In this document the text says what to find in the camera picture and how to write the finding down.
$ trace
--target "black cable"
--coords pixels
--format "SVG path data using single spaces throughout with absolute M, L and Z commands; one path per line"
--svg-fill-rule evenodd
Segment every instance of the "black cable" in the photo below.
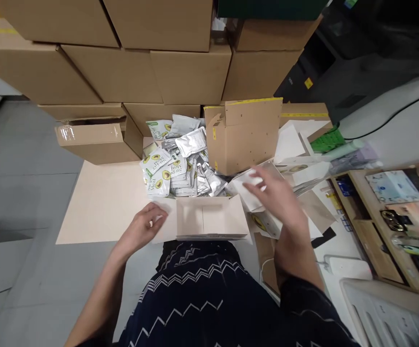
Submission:
M 352 137 L 352 138 L 344 138 L 345 140 L 357 140 L 357 139 L 359 139 L 359 138 L 362 138 L 362 137 L 365 137 L 365 136 L 368 136 L 368 135 L 370 135 L 370 134 L 372 134 L 372 133 L 374 133 L 374 132 L 376 132 L 376 131 L 378 131 L 378 130 L 380 130 L 382 127 L 384 127 L 386 124 L 388 124 L 395 116 L 397 116 L 399 113 L 401 113 L 402 111 L 404 111 L 405 109 L 407 109 L 407 108 L 409 108 L 410 106 L 412 106 L 413 104 L 416 104 L 417 102 L 419 101 L 419 98 L 417 99 L 417 100 L 415 100 L 415 101 L 412 101 L 411 103 L 409 103 L 409 104 L 407 104 L 407 105 L 405 105 L 403 108 L 401 108 L 401 109 L 399 109 L 398 111 L 396 111 L 395 113 L 393 113 L 389 118 L 388 118 L 388 120 L 387 121 L 385 121 L 382 125 L 380 125 L 378 128 L 376 128 L 376 129 L 374 129 L 374 130 L 372 130 L 372 131 L 370 131 L 369 133 L 367 133 L 367 134 L 365 134 L 365 135 L 362 135 L 362 136 L 358 136 L 358 137 Z

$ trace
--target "folded white box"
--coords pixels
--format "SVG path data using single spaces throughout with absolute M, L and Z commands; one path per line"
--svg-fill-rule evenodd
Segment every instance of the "folded white box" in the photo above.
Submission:
M 153 201 L 168 213 L 168 218 L 152 243 L 249 238 L 248 224 L 239 196 L 155 198 Z

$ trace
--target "cardboard box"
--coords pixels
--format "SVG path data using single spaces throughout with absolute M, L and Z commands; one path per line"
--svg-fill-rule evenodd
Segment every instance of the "cardboard box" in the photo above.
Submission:
M 105 102 L 162 103 L 150 51 L 62 45 Z
M 293 124 L 298 132 L 306 135 L 309 142 L 333 129 L 327 106 L 315 104 L 283 104 L 280 127 Z
M 249 236 L 242 202 L 234 197 L 155 198 L 168 218 L 152 240 L 240 240 Z
M 166 105 L 218 105 L 232 52 L 211 39 L 208 53 L 152 51 L 152 63 Z
M 212 0 L 104 0 L 124 48 L 207 52 Z
M 121 103 L 100 105 L 38 105 L 55 120 L 84 120 L 92 118 L 118 118 L 128 113 Z
M 419 192 L 402 170 L 365 176 L 378 200 L 385 204 L 419 201 Z
M 149 120 L 172 120 L 173 114 L 200 118 L 200 105 L 123 104 L 144 137 L 152 136 L 145 123 Z
M 0 19 L 0 78 L 37 104 L 102 103 L 59 47 L 25 40 L 5 19 Z
M 227 101 L 206 125 L 209 163 L 232 175 L 275 154 L 282 98 Z
M 277 240 L 263 236 L 260 233 L 254 233 L 254 240 L 258 251 L 261 279 L 266 286 L 280 296 L 274 264 L 275 245 Z
M 300 51 L 314 34 L 323 16 L 315 21 L 234 19 L 227 29 L 236 51 Z
M 144 138 L 129 116 L 75 120 L 55 133 L 60 147 L 95 165 L 142 159 Z
M 232 50 L 223 100 L 269 98 L 298 61 L 302 51 Z
M 26 40 L 118 47 L 100 1 L 0 0 L 0 14 Z

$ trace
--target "silver pouch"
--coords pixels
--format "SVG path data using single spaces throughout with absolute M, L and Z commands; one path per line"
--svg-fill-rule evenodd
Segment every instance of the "silver pouch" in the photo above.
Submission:
M 176 139 L 177 148 L 184 158 L 206 149 L 206 130 L 198 128 Z
M 208 192 L 211 192 L 210 184 L 206 179 L 201 164 L 198 163 L 196 165 L 196 194 L 200 196 Z
M 226 187 L 228 182 L 216 175 L 207 162 L 203 163 L 202 167 L 209 186 L 211 187 L 211 192 L 208 193 L 208 195 L 212 197 L 218 196 L 219 193 Z

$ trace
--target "open cardboard box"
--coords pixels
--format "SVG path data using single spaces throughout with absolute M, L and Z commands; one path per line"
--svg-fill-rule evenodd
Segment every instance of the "open cardboard box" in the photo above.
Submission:
M 73 120 L 55 133 L 60 147 L 95 165 L 142 159 L 144 137 L 130 116 Z
M 154 198 L 153 201 L 168 213 L 153 243 L 171 240 L 241 240 L 249 237 L 239 196 Z
M 282 98 L 225 102 L 206 125 L 209 164 L 232 175 L 272 158 L 281 109 Z

